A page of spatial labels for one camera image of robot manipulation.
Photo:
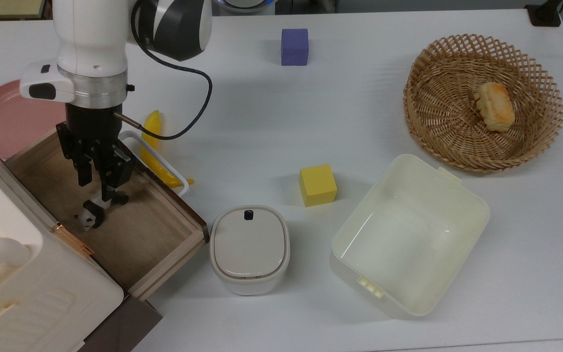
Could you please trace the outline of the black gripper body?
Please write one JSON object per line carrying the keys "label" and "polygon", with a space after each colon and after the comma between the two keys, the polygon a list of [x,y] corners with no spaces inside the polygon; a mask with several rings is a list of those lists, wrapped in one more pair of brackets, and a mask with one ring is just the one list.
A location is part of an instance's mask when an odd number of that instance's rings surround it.
{"label": "black gripper body", "polygon": [[118,145],[122,122],[114,114],[121,112],[121,104],[109,109],[85,109],[66,103],[65,147],[74,149],[78,140],[99,140],[107,145]]}

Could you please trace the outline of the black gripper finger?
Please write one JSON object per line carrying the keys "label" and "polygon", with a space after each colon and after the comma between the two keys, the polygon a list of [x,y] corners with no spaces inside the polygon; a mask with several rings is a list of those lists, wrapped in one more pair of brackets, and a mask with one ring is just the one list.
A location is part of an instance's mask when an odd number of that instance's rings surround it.
{"label": "black gripper finger", "polygon": [[91,158],[85,154],[84,140],[76,138],[65,122],[56,125],[56,132],[65,159],[72,161],[78,184],[84,187],[92,181]]}
{"label": "black gripper finger", "polygon": [[116,189],[131,178],[136,157],[119,143],[96,144],[96,170],[101,181],[101,200],[111,200]]}

